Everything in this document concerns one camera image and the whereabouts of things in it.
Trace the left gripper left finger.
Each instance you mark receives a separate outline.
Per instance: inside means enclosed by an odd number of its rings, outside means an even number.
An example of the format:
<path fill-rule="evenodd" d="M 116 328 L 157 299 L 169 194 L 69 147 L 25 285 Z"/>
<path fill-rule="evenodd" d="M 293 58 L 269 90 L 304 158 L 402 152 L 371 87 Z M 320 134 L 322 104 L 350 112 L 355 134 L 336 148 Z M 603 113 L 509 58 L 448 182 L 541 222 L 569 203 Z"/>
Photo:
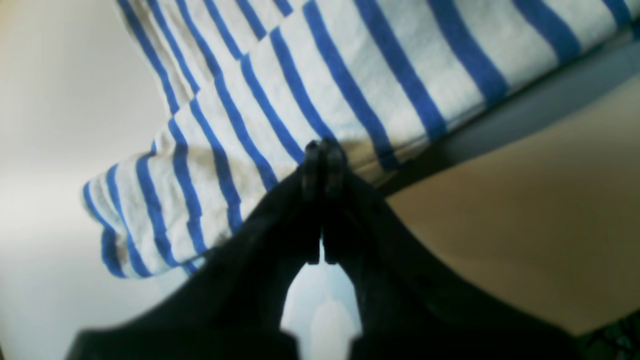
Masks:
<path fill-rule="evenodd" d="M 320 257 L 323 144 L 263 198 L 242 228 L 206 255 L 169 298 L 120 326 L 81 332 L 69 360 L 297 360 L 281 330 L 290 284 Z"/>

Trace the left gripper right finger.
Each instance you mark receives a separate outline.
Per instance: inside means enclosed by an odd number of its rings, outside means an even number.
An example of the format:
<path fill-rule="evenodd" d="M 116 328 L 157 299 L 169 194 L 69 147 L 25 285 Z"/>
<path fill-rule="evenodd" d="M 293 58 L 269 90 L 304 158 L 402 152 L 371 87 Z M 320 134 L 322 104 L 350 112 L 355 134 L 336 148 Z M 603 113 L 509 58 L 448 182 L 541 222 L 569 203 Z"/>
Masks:
<path fill-rule="evenodd" d="M 555 325 L 464 280 L 403 225 L 384 198 L 320 142 L 325 258 L 355 289 L 362 334 L 351 360 L 580 360 Z"/>

